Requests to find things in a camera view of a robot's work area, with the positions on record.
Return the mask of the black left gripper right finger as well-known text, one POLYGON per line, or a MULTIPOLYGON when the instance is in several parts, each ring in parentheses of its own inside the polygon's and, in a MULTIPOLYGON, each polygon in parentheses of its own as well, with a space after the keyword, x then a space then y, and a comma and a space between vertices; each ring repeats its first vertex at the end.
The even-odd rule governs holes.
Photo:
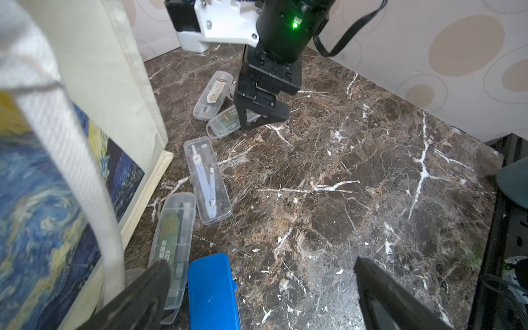
POLYGON ((433 312, 367 258, 354 265, 367 329, 450 329, 433 312))

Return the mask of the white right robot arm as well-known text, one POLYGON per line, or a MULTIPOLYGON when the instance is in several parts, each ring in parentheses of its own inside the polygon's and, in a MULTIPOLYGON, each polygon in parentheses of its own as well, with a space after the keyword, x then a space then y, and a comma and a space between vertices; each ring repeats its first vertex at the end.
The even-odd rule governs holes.
MULTIPOLYGON (((332 49, 320 42, 332 1, 166 1, 183 49, 205 52, 212 43, 241 44, 242 68, 234 103, 244 130, 285 122, 278 100, 302 86, 301 54, 313 42, 324 57, 338 55, 376 16, 360 17, 332 49)), ((354 266, 367 329, 445 329, 446 324, 367 258, 354 266)))

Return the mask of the clear case gold label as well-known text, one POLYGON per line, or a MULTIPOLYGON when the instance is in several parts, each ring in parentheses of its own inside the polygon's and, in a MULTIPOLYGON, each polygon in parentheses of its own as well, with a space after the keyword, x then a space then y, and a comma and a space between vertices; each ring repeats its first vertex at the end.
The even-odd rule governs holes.
POLYGON ((208 121, 206 133, 212 140, 222 139, 241 129, 239 115, 234 105, 208 121))

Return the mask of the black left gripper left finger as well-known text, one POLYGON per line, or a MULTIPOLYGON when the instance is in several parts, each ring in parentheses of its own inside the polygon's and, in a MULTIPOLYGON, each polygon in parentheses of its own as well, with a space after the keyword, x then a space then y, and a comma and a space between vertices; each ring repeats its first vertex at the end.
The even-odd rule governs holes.
POLYGON ((171 283, 165 260, 156 261, 79 329, 159 329, 171 283))

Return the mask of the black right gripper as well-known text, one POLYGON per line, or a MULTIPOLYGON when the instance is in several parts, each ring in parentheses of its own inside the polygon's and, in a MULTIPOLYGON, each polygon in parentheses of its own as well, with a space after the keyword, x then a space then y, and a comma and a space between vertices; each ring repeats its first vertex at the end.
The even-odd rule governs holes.
POLYGON ((259 42, 246 45, 234 103, 241 128, 285 122, 290 107, 277 94, 296 94, 302 87, 300 57, 327 18, 334 1, 257 1, 259 42), (259 115, 248 120, 248 110, 259 115))

